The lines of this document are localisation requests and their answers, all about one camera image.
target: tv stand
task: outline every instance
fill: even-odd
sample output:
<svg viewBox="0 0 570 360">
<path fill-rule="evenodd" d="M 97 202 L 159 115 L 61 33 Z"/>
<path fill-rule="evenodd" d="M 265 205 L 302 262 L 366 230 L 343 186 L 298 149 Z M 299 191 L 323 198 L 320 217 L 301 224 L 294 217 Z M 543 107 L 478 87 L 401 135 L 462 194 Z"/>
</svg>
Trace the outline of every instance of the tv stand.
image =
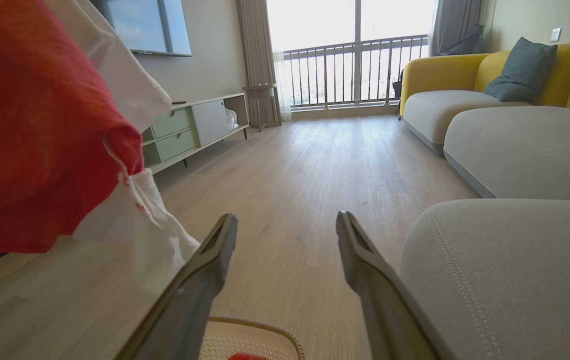
<svg viewBox="0 0 570 360">
<path fill-rule="evenodd" d="M 237 127 L 228 125 L 225 108 L 236 112 Z M 156 174 L 181 161 L 187 166 L 188 157 L 241 130 L 247 140 L 248 127 L 244 93 L 173 105 L 143 132 L 145 167 Z"/>
</svg>

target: wall outlet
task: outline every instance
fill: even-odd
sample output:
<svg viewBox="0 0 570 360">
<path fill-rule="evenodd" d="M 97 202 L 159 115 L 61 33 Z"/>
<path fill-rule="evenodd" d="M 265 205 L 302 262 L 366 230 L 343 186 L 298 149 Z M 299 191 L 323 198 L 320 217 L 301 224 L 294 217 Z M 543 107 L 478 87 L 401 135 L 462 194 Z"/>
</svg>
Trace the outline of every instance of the wall outlet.
<svg viewBox="0 0 570 360">
<path fill-rule="evenodd" d="M 552 38 L 550 39 L 551 43 L 556 43 L 559 41 L 559 39 L 561 39 L 561 30 L 563 30 L 563 27 L 552 30 Z"/>
</svg>

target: wooden floor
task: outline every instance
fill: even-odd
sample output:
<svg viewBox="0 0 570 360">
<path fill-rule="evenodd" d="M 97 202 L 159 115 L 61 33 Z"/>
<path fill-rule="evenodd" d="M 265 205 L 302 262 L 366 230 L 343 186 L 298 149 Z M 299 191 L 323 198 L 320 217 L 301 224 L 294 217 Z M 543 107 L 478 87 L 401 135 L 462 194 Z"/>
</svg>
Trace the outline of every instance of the wooden floor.
<svg viewBox="0 0 570 360">
<path fill-rule="evenodd" d="M 392 116 L 294 121 L 231 137 L 155 176 L 167 210 L 203 239 L 239 218 L 212 315 L 292 331 L 306 359 L 370 358 L 358 297 L 343 275 L 335 218 L 349 210 L 399 268 L 427 207 L 477 197 Z M 0 358 L 109 359 L 154 300 L 132 281 L 127 244 L 62 241 L 0 260 Z"/>
</svg>

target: gray sofa cushion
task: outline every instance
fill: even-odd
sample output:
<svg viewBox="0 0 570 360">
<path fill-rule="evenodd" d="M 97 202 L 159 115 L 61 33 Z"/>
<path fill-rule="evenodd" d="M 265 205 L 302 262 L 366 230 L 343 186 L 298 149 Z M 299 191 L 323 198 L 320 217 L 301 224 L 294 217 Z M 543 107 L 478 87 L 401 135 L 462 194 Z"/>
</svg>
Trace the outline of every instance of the gray sofa cushion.
<svg viewBox="0 0 570 360">
<path fill-rule="evenodd" d="M 454 117 L 444 151 L 487 198 L 570 200 L 570 109 L 475 109 Z"/>
<path fill-rule="evenodd" d="M 436 153 L 443 153 L 445 132 L 459 112 L 491 107 L 519 107 L 527 102 L 500 102 L 479 91 L 438 90 L 415 93 L 407 98 L 403 120 L 408 129 Z"/>
<path fill-rule="evenodd" d="M 500 76 L 487 85 L 484 93 L 500 101 L 531 103 L 543 91 L 556 57 L 556 45 L 520 38 L 509 52 Z"/>
<path fill-rule="evenodd" d="M 400 267 L 459 359 L 570 359 L 570 200 L 439 203 Z"/>
</svg>

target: white cabinet door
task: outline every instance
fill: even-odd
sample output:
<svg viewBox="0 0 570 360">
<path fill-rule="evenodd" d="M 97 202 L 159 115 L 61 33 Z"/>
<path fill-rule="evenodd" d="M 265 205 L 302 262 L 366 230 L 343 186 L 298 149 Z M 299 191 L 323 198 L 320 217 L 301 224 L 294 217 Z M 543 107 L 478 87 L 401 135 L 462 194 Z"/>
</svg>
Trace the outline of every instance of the white cabinet door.
<svg viewBox="0 0 570 360">
<path fill-rule="evenodd" d="M 194 114 L 200 146 L 205 146 L 230 133 L 223 100 L 193 105 L 191 111 Z"/>
</svg>

